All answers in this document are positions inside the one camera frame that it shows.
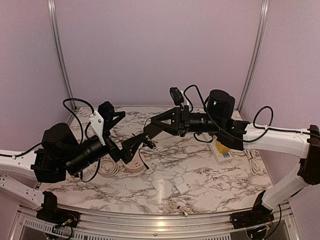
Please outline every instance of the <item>marble tabletop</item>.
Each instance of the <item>marble tabletop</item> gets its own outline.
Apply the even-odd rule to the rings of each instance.
[[[145,121],[169,108],[165,107],[117,107],[125,111],[126,117],[111,131],[111,138],[120,142],[142,132]],[[85,127],[90,109],[82,107],[77,116]],[[234,119],[241,119],[235,111]],[[78,140],[80,127],[74,119],[71,129]],[[43,183],[42,191],[51,191],[60,204],[85,209],[135,213],[135,214],[181,214],[170,207],[171,201],[189,207],[190,214],[215,213],[250,208],[262,190],[270,188],[272,182],[258,152],[258,161],[263,173],[253,176],[248,158],[242,151],[232,150],[231,163],[218,165],[206,143],[198,142],[191,133],[185,137],[171,136],[162,132],[153,139],[157,148],[141,149],[149,170],[130,173],[119,161],[119,172],[113,177],[97,175],[84,183],[67,174],[66,180],[54,184]],[[89,179],[97,163],[84,171]],[[189,192],[175,193],[176,185],[186,183]]]

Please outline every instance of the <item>white cable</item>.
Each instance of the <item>white cable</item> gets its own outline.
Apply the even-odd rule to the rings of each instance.
[[[173,212],[182,212],[186,217],[192,213],[192,207],[190,206],[181,206],[177,204],[173,199],[174,193],[171,194],[170,203],[167,205],[167,209]]]
[[[108,163],[112,163],[112,167],[106,167]],[[114,162],[113,160],[106,159],[101,160],[99,174],[105,178],[111,178],[115,176],[119,172],[119,165],[118,163]]]
[[[244,153],[249,160],[251,174],[254,176],[262,174],[264,169],[257,160],[256,152],[251,149],[245,149]]]

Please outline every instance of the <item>electrical outlet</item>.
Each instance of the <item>electrical outlet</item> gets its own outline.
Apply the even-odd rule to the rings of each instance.
[[[143,161],[145,161],[145,157],[143,156],[142,153],[140,153],[140,156],[143,159]],[[131,162],[129,162],[128,164],[123,164],[123,166],[124,166],[124,169],[130,173],[137,173],[142,171],[145,168],[145,165],[141,161],[138,152],[136,152],[136,154],[133,156]]]

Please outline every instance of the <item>yellow object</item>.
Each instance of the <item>yellow object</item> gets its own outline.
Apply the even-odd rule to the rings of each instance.
[[[227,152],[230,151],[230,148],[222,145],[222,144],[221,144],[220,142],[218,142],[218,141],[215,141],[215,147],[216,147],[216,149],[218,150],[218,152],[219,152],[220,154],[226,154]]]

